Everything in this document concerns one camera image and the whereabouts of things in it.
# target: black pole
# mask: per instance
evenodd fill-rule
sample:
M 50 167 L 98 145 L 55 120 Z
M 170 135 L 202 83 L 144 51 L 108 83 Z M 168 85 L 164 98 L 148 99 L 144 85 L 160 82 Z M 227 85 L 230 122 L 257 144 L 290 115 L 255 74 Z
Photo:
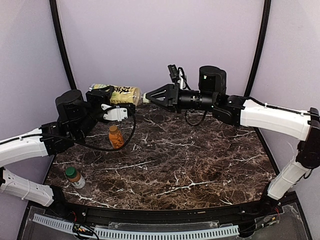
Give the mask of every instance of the black pole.
M 62 35 L 61 31 L 61 24 L 59 20 L 59 13 L 58 13 L 58 8 L 57 8 L 57 1 L 56 0 L 49 0 L 50 2 L 50 8 L 51 8 L 51 15 L 52 15 L 52 20 L 53 20 L 53 26 L 54 26 L 54 31 L 55 31 L 55 36 L 56 40 L 58 42 L 64 70 L 66 77 L 68 78 L 68 82 L 70 85 L 71 89 L 77 89 L 76 82 L 74 79 L 74 76 L 71 71 L 68 55 L 67 55 L 67 50 L 65 46 L 65 41 L 64 37 Z
M 268 26 L 268 20 L 269 20 L 269 13 L 271 8 L 271 0 L 264 0 L 264 6 L 263 6 L 263 14 L 262 14 L 262 20 L 261 20 L 261 27 L 259 32 L 259 38 L 255 49 L 254 59 L 251 67 L 251 72 L 249 76 L 248 83 L 245 88 L 244 96 L 249 97 L 252 87 L 254 85 L 254 81 L 256 78 L 260 57 L 262 53 L 262 49 L 264 47 L 266 32 L 267 32 L 267 26 Z

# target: marble table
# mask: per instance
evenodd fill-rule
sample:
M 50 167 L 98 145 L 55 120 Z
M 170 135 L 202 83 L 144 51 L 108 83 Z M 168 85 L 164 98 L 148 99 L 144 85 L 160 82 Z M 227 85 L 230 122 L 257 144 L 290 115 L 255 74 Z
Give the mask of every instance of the marble table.
M 202 115 L 188 117 L 197 122 Z M 76 145 L 55 158 L 45 184 L 62 187 L 71 203 L 132 210 L 201 209 L 260 199 L 275 172 L 255 131 L 210 115 L 200 126 L 184 118 L 184 113 L 142 105 L 126 148 L 101 152 Z M 132 118 L 97 124 L 86 142 L 111 148 L 109 126 L 115 123 L 127 138 Z M 69 184 L 64 174 L 69 166 L 90 184 L 91 197 Z

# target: spice jar with green lid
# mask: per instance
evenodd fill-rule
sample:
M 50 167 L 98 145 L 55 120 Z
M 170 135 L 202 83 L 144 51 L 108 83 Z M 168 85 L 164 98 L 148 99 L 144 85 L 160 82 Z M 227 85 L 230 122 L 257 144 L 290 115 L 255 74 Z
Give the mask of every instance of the spice jar with green lid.
M 91 197 L 91 188 L 85 178 L 73 166 L 65 170 L 65 175 L 74 189 L 84 197 Z

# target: transparent bottle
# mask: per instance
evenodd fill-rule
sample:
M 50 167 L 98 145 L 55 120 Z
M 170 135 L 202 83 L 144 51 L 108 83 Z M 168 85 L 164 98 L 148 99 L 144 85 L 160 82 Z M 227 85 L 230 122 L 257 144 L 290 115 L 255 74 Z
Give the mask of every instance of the transparent bottle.
M 86 182 L 84 177 L 73 166 L 68 167 L 65 170 L 65 175 L 69 182 L 73 185 L 74 189 L 84 197 L 91 197 L 91 188 Z
M 150 103 L 146 98 L 146 94 L 142 93 L 141 89 L 136 86 L 115 86 L 115 85 L 106 85 L 106 84 L 92 84 L 89 89 L 105 89 L 109 86 L 114 87 L 110 103 L 111 104 L 123 104 L 123 103 L 132 103 L 135 106 L 138 106 L 142 103 Z
M 125 144 L 124 137 L 116 125 L 112 125 L 110 128 L 109 140 L 114 149 L 118 149 Z

